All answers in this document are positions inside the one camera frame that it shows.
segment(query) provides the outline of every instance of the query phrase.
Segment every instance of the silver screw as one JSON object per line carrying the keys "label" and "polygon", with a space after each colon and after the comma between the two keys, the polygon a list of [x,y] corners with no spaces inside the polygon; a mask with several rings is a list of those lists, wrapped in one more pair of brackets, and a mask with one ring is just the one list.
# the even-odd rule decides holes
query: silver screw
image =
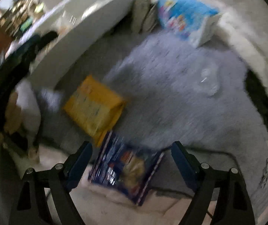
{"label": "silver screw", "polygon": [[61,168],[63,168],[63,164],[62,163],[58,163],[58,164],[55,165],[55,168],[57,170],[60,170]]}
{"label": "silver screw", "polygon": [[207,163],[202,163],[201,165],[200,165],[203,169],[208,169],[209,168],[209,164],[207,164]]}
{"label": "silver screw", "polygon": [[237,174],[238,170],[236,168],[231,168],[231,172]]}
{"label": "silver screw", "polygon": [[26,170],[26,173],[27,173],[27,174],[30,174],[30,173],[32,173],[32,172],[33,172],[33,168],[31,168],[31,167],[28,168],[28,169]]}

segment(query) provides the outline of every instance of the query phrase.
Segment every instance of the gray blanket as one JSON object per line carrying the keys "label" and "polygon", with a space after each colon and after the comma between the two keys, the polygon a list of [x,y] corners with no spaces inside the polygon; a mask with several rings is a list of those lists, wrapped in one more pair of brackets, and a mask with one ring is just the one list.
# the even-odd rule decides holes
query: gray blanket
{"label": "gray blanket", "polygon": [[[220,90],[208,97],[193,90],[190,74],[199,57],[218,66]],[[114,131],[134,144],[160,149],[179,140],[184,146],[229,153],[244,176],[257,217],[265,206],[259,183],[268,158],[268,133],[244,89],[246,64],[217,38],[198,49],[174,34],[157,30],[133,35],[118,28],[93,44],[63,77],[54,95],[40,93],[46,104],[42,135],[67,152],[90,138],[61,110],[61,105],[88,74],[122,95],[127,106]],[[216,169],[236,166],[233,158],[213,154],[205,160]],[[153,186],[190,193],[169,153],[152,181]]]}

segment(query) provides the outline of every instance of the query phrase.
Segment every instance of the yellow snack bag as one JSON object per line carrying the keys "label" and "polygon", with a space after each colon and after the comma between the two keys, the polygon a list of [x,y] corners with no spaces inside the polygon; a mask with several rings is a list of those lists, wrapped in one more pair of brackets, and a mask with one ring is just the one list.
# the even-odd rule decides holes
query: yellow snack bag
{"label": "yellow snack bag", "polygon": [[63,109],[100,146],[119,119],[124,99],[91,75],[69,98]]}

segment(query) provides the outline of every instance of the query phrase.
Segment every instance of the blue snack bag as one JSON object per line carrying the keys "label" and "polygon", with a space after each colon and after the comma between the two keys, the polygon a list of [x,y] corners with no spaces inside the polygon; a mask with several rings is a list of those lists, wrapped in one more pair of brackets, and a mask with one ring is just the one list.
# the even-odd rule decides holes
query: blue snack bag
{"label": "blue snack bag", "polygon": [[162,27],[194,47],[211,39],[220,17],[218,10],[197,0],[158,0],[157,5]]}
{"label": "blue snack bag", "polygon": [[109,131],[89,173],[91,183],[114,188],[138,206],[144,202],[147,186],[163,157],[163,152],[126,143]]}

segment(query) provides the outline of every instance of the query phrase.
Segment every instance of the transparent plastic container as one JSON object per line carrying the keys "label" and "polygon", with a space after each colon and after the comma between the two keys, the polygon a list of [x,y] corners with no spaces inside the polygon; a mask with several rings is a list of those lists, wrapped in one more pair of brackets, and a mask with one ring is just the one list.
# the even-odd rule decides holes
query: transparent plastic container
{"label": "transparent plastic container", "polygon": [[218,66],[208,57],[198,58],[193,65],[193,89],[213,96],[219,90]]}

